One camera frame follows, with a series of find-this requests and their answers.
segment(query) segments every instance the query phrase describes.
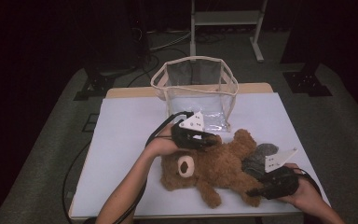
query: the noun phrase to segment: white metal stand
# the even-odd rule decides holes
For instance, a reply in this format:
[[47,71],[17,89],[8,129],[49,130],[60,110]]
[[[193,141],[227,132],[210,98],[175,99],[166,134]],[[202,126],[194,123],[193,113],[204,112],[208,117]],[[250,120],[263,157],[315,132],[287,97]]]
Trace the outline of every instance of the white metal stand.
[[190,55],[196,55],[196,37],[195,31],[198,25],[243,25],[255,24],[255,35],[250,37],[252,48],[255,52],[255,57],[259,63],[264,62],[263,55],[258,47],[257,40],[263,23],[266,6],[268,0],[263,0],[260,10],[249,11],[205,11],[196,12],[195,0],[191,0],[191,41],[190,41]]

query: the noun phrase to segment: mesh storage box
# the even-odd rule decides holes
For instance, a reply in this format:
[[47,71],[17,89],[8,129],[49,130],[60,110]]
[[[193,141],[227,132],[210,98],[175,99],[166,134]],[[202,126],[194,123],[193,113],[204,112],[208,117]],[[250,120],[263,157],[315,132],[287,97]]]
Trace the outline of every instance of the mesh storage box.
[[235,105],[238,82],[223,60],[192,56],[166,62],[150,84],[167,102],[169,115],[201,112],[205,131],[230,131],[228,117]]

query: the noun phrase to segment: brown teddy bear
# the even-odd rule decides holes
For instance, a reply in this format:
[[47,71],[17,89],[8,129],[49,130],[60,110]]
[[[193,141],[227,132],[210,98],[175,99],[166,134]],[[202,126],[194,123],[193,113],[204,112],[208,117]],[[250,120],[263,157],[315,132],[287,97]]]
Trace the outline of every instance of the brown teddy bear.
[[246,191],[262,188],[262,184],[241,169],[241,161],[255,152],[255,140],[246,130],[239,129],[233,141],[222,143],[217,135],[216,142],[204,150],[177,151],[162,156],[162,185],[167,190],[196,186],[202,200],[211,208],[221,203],[214,187],[232,189],[244,202],[258,206],[261,198],[249,197]]

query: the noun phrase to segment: person's right arm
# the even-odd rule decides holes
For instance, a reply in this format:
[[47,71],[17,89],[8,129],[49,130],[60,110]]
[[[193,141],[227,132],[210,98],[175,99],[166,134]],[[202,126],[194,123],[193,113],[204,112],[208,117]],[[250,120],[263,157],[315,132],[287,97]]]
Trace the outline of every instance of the person's right arm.
[[[288,163],[287,167],[298,168],[296,164]],[[338,213],[331,208],[318,193],[312,184],[305,178],[298,179],[299,187],[293,195],[285,196],[279,200],[292,204],[306,214],[318,217],[323,224],[345,223]]]

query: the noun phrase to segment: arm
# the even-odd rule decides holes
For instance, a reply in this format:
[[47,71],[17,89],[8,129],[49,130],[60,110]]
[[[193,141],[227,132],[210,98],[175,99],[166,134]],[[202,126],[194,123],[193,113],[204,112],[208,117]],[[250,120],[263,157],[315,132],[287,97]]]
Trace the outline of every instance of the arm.
[[[171,135],[171,125],[167,126],[161,135]],[[133,164],[130,171],[106,200],[100,214],[97,217],[97,224],[112,224],[132,205],[141,190],[153,160],[160,155],[169,155],[178,148],[176,144],[165,138],[155,138],[146,146]],[[131,223],[133,212],[122,223]]]
[[[298,168],[296,164],[286,164],[290,168]],[[292,204],[306,214],[319,218],[324,224],[343,224],[344,221],[320,196],[312,184],[304,178],[298,179],[299,187],[295,194],[280,198]]]

